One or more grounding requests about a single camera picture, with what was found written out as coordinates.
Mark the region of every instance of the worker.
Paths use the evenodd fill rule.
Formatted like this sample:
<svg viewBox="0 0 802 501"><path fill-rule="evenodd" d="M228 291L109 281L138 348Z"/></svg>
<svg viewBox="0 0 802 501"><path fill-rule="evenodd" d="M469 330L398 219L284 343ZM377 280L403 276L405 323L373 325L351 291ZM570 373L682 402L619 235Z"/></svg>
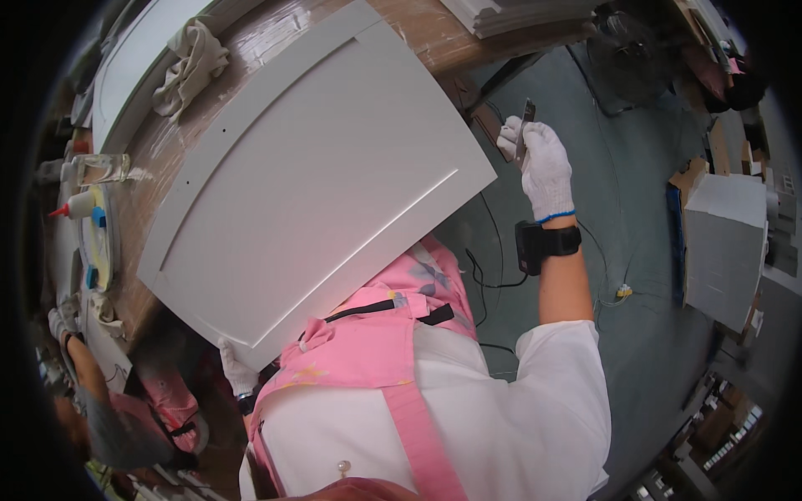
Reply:
<svg viewBox="0 0 802 501"><path fill-rule="evenodd" d="M723 49L715 53L721 59L720 64L697 43L682 47L683 60L695 77L707 111L724 113L757 106L766 94L767 85L755 72L749 51L742 56L727 45L726 54Z"/></svg>
<svg viewBox="0 0 802 501"><path fill-rule="evenodd" d="M56 417L82 462L96 459L123 471L160 464L179 469L197 466L194 453L208 439L208 427L197 415L197 400L174 366L167 366L147 343L132 355L141 372L128 380L140 382L141 397L118 394L87 346L76 333L75 322L58 309L47 315L50 331L61 345L64 361L77 378L75 393L80 412L67 397L56 397ZM115 372L112 377L124 377Z"/></svg>
<svg viewBox="0 0 802 501"><path fill-rule="evenodd" d="M514 154L520 126L507 119L501 149ZM535 220L578 234L565 148L543 123L523 139ZM541 324L517 341L515 382L488 373L456 259L431 236L309 319L261 388L221 340L249 435L242 499L271 484L298 499L586 499L610 405L581 248L565 254L542 261Z"/></svg>

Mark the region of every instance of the cloth rag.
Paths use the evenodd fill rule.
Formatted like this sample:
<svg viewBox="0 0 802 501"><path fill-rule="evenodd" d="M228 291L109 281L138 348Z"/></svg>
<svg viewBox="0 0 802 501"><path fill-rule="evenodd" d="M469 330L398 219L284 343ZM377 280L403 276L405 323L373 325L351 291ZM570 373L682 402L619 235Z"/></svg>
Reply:
<svg viewBox="0 0 802 501"><path fill-rule="evenodd" d="M153 110L175 123L192 99L228 66L229 50L196 18L187 21L167 47L180 61L167 69L164 85L153 92Z"/></svg>
<svg viewBox="0 0 802 501"><path fill-rule="evenodd" d="M89 308L100 328L111 337L123 337L123 321L114 319L114 306L103 294L89 296Z"/></svg>

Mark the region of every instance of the workbench surface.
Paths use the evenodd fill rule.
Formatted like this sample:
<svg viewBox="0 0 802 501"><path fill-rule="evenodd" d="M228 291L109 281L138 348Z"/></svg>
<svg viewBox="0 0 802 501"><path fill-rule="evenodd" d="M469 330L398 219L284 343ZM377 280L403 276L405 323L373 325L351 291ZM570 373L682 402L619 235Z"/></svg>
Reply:
<svg viewBox="0 0 802 501"><path fill-rule="evenodd" d="M129 349L149 330L150 320L161 307L159 300L136 277L136 269L156 210L187 153L254 73L310 27L349 2L264 2L219 37L231 52L229 65L192 101L180 122L169 123L151 112L134 135L127 149L132 158L129 180L112 186L119 212L122 263L109 293L117 317L124 323ZM532 26L479 40L439 0L367 2L436 78L578 42L594 32L589 22L576 20Z"/></svg>

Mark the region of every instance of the gray sleeve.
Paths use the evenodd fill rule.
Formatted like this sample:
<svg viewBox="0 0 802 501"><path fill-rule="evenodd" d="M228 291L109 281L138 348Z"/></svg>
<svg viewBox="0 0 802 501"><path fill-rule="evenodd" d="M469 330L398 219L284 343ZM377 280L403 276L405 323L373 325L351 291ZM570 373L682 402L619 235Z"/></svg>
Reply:
<svg viewBox="0 0 802 501"><path fill-rule="evenodd" d="M172 458L172 444L165 437L154 434L139 419L117 413L83 387L77 393L86 409L93 458L120 470L152 467Z"/></svg>

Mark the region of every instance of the work glove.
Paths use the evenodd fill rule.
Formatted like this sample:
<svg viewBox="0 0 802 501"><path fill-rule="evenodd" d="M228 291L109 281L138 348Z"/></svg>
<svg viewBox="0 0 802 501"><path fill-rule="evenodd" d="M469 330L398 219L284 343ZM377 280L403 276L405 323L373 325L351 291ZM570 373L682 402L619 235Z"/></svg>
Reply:
<svg viewBox="0 0 802 501"><path fill-rule="evenodd" d="M511 116L501 128L496 145L515 156L520 118ZM532 202L537 223L574 213L571 198L571 164L554 130L541 122L524 126L526 156L520 166L520 183Z"/></svg>
<svg viewBox="0 0 802 501"><path fill-rule="evenodd" d="M74 325L75 325L74 322L72 323L65 322L64 317L62 317L62 314L56 308L51 309L50 312L47 314L47 326L50 327L51 335L60 345L61 345L62 333L65 330L74 333L76 331Z"/></svg>
<svg viewBox="0 0 802 501"><path fill-rule="evenodd" d="M225 339L220 339L217 342L217 348L220 348L220 359L223 362L223 374L229 380L231 389L234 396L249 394L253 388L259 384L259 373L242 365L234 358L234 350L231 348L231 343Z"/></svg>

